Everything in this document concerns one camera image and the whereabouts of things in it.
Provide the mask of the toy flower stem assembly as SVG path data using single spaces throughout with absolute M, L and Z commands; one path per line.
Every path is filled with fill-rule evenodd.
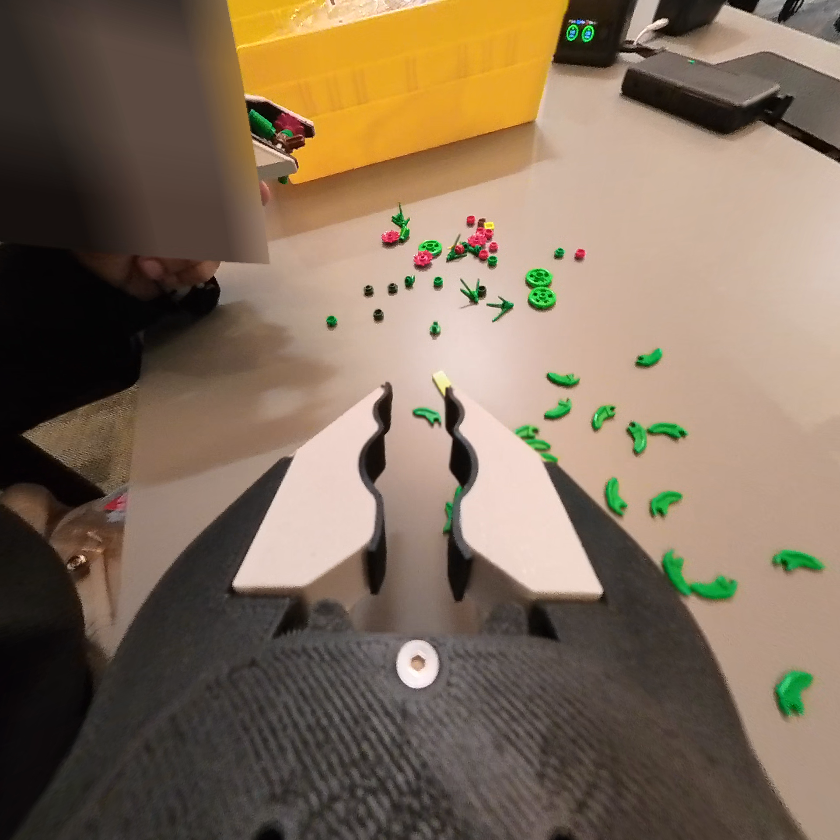
M 255 154 L 258 175 L 271 177 L 286 184 L 292 175 L 298 173 L 295 153 L 307 141 L 306 126 L 299 129 L 277 127 L 257 110 L 248 110 L 248 125 Z

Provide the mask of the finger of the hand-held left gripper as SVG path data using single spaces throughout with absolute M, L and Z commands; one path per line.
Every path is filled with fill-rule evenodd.
M 245 103 L 248 112 L 253 111 L 259 115 L 259 125 L 267 124 L 274 131 L 289 130 L 292 135 L 301 135 L 306 140 L 314 138 L 316 130 L 312 121 L 304 118 L 288 108 L 283 108 L 272 100 L 245 94 Z
M 281 148 L 266 141 L 253 141 L 257 176 L 261 182 L 298 173 L 298 161 Z

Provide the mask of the scattered green leaf pieces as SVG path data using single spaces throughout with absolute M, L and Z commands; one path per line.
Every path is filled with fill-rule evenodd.
M 562 381 L 566 384 L 572 383 L 574 380 L 574 377 L 571 374 L 566 375 L 565 377 L 560 376 L 560 378 L 557 378 L 554 373 L 549 373 L 549 378 L 552 382 L 561 383 Z M 450 393 L 451 391 L 452 386 L 447 392 L 449 396 L 453 396 L 452 393 Z M 556 408 L 556 411 L 552 409 L 551 411 L 546 412 L 546 419 L 550 418 L 550 416 L 560 416 L 568 413 L 567 409 L 571 409 L 571 400 L 560 401 Z M 441 424 L 443 422 L 440 420 L 439 415 L 436 412 L 431 409 L 426 409 L 425 407 L 417 407 L 413 409 L 413 413 L 418 417 L 421 415 L 427 416 L 429 423 L 432 425 L 434 425 L 434 423 Z M 593 416 L 593 428 L 601 427 L 602 420 L 612 417 L 614 414 L 615 406 L 602 406 Z M 685 436 L 686 432 L 683 427 L 673 423 L 654 424 L 646 430 L 644 426 L 640 426 L 635 422 L 630 423 L 627 431 L 634 437 L 634 451 L 637 454 L 644 449 L 643 438 L 647 431 L 651 432 L 651 434 L 666 434 L 674 439 L 679 436 Z M 535 452 L 538 452 L 542 461 L 546 465 L 556 465 L 558 459 L 550 453 L 549 444 L 540 442 L 537 439 L 538 432 L 539 430 L 535 426 L 526 424 L 519 427 L 514 434 L 529 445 Z M 453 557 L 455 557 L 453 552 L 456 548 L 455 507 L 458 499 L 463 498 L 465 493 L 466 479 L 464 479 L 461 488 L 456 491 L 453 501 L 446 503 L 448 519 L 447 524 L 444 527 L 444 532 L 450 534 L 449 548 L 451 549 L 450 554 L 452 554 Z M 627 509 L 627 503 L 621 497 L 618 478 L 613 476 L 605 483 L 604 498 L 607 508 L 611 513 L 619 517 L 624 515 Z M 652 517 L 666 517 L 668 510 L 678 501 L 681 501 L 682 498 L 682 494 L 676 490 L 663 490 L 659 492 L 648 503 Z M 780 566 L 784 568 L 786 573 L 790 573 L 798 569 L 822 571 L 826 567 L 825 563 L 818 559 L 815 555 L 797 549 L 788 548 L 781 549 L 779 552 L 774 554 L 771 559 L 771 563 L 773 566 Z M 707 600 L 725 601 L 731 599 L 738 588 L 738 582 L 726 575 L 719 575 L 713 581 L 709 582 L 689 581 L 684 574 L 684 559 L 677 556 L 673 550 L 669 550 L 664 554 L 661 564 L 663 566 L 666 579 L 673 585 L 678 593 L 684 596 L 697 595 L 698 597 L 702 597 Z M 460 581 L 460 578 L 456 579 L 458 577 L 456 574 L 456 565 L 457 563 L 455 560 L 448 561 L 448 579 L 455 599 L 460 601 L 463 600 L 467 583 L 463 583 L 462 585 L 458 582 Z M 814 678 L 811 673 L 796 668 L 788 670 L 782 675 L 773 688 L 773 692 L 779 709 L 785 717 L 789 718 L 805 714 L 803 692 L 811 687 L 813 680 Z

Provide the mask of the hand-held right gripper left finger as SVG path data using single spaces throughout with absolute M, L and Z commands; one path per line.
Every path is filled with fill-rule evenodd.
M 299 447 L 233 579 L 239 595 L 278 595 L 347 610 L 377 595 L 385 510 L 375 482 L 392 423 L 388 382 Z

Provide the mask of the yellow plastic bin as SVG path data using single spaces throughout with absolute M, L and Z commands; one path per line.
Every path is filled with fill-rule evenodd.
M 300 2 L 227 5 L 245 91 L 314 124 L 294 183 L 532 122 L 568 6 L 432 2 L 283 34 Z

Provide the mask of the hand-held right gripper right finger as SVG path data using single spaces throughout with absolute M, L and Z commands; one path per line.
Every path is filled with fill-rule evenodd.
M 560 472 L 462 389 L 444 388 L 453 501 L 449 589 L 481 618 L 516 603 L 598 602 L 604 587 L 552 478 Z

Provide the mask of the dark grey desk cover panel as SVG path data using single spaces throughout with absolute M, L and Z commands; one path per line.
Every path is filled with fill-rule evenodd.
M 784 112 L 764 116 L 769 126 L 839 161 L 839 79 L 769 51 L 722 61 L 730 72 L 776 81 L 791 99 Z

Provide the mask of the black power bank green display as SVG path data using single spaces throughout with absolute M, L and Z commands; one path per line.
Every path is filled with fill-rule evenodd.
M 609 67 L 623 45 L 637 1 L 569 1 L 554 64 Z

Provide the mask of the person's left hand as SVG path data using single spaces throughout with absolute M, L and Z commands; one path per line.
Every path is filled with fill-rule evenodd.
M 220 261 L 75 252 L 81 265 L 141 300 L 199 287 L 215 277 Z

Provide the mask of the black charger box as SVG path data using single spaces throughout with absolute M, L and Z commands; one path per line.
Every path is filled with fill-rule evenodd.
M 659 1 L 653 22 L 666 19 L 662 35 L 680 37 L 715 21 L 726 1 Z

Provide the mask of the black power adapter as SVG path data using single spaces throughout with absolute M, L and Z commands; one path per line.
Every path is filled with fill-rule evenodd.
M 755 122 L 777 123 L 795 99 L 778 82 L 669 51 L 631 65 L 621 93 L 625 98 L 724 135 Z

